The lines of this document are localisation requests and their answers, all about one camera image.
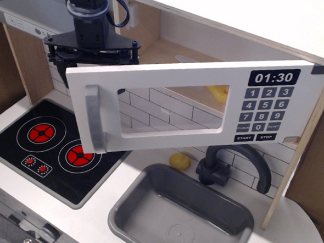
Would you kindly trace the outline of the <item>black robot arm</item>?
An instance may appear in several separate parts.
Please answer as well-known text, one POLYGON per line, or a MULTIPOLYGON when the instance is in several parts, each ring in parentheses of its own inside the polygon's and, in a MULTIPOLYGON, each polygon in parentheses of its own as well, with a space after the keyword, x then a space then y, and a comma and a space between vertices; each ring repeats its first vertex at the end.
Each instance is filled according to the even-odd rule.
MULTIPOLYGON (((123 0, 116 0, 125 10, 123 0)), ((74 31, 47 35, 48 60, 57 67, 63 83, 66 70, 79 64, 135 65, 139 63, 139 41, 117 34, 111 27, 128 24, 127 15, 116 24, 110 14, 109 0, 67 0, 66 7, 74 21, 74 31)))

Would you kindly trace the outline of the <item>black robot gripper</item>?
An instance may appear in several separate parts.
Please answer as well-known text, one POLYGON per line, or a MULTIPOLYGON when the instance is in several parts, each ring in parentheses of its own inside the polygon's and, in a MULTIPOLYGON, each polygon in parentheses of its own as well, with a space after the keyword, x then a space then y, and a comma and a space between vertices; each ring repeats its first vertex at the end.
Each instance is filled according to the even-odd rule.
POLYGON ((44 44, 49 48, 49 61, 69 88, 67 68, 78 64, 135 65, 139 64, 139 41, 119 34, 109 28, 106 20, 74 20, 75 30, 63 34, 48 35, 44 44))

